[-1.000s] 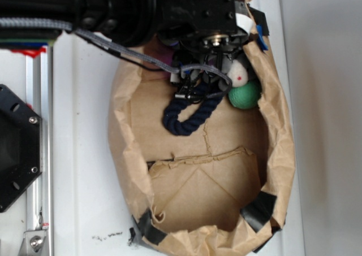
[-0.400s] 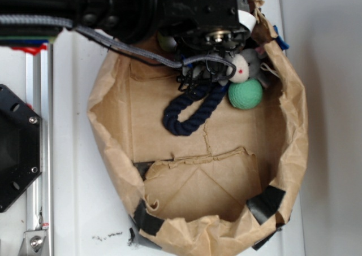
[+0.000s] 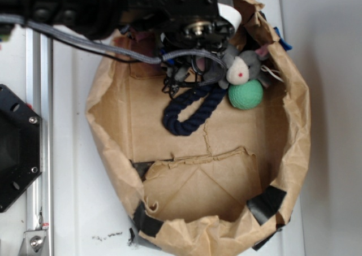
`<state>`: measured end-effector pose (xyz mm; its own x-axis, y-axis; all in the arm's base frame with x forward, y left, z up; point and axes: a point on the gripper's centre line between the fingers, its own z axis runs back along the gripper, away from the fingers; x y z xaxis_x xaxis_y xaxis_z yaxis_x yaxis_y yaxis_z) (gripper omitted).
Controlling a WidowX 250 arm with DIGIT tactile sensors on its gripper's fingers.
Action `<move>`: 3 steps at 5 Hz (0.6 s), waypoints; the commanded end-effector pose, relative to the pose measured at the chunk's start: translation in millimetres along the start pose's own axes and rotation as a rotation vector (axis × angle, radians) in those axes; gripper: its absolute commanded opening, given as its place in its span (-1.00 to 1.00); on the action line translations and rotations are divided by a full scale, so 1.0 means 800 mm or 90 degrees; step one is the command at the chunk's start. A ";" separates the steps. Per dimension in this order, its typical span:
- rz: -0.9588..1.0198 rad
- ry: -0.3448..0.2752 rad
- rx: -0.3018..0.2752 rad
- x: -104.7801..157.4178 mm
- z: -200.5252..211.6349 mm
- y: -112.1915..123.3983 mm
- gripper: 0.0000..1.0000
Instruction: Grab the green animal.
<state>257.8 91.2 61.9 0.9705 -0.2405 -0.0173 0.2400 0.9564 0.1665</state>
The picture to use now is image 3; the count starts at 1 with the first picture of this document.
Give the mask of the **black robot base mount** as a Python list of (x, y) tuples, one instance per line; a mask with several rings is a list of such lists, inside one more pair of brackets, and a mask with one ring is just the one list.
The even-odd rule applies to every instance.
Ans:
[(1, 85), (1, 213), (41, 175), (41, 118)]

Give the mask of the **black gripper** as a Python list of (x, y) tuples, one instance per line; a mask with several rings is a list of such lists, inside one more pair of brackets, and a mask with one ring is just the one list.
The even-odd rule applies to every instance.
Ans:
[(223, 51), (242, 22), (233, 0), (124, 0), (124, 24), (181, 49)]

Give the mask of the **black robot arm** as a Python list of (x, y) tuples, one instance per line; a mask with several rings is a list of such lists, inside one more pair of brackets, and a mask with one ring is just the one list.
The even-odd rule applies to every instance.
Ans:
[(233, 0), (1, 0), (1, 13), (64, 25), (90, 40), (130, 28), (163, 34), (180, 49), (216, 52), (242, 22)]

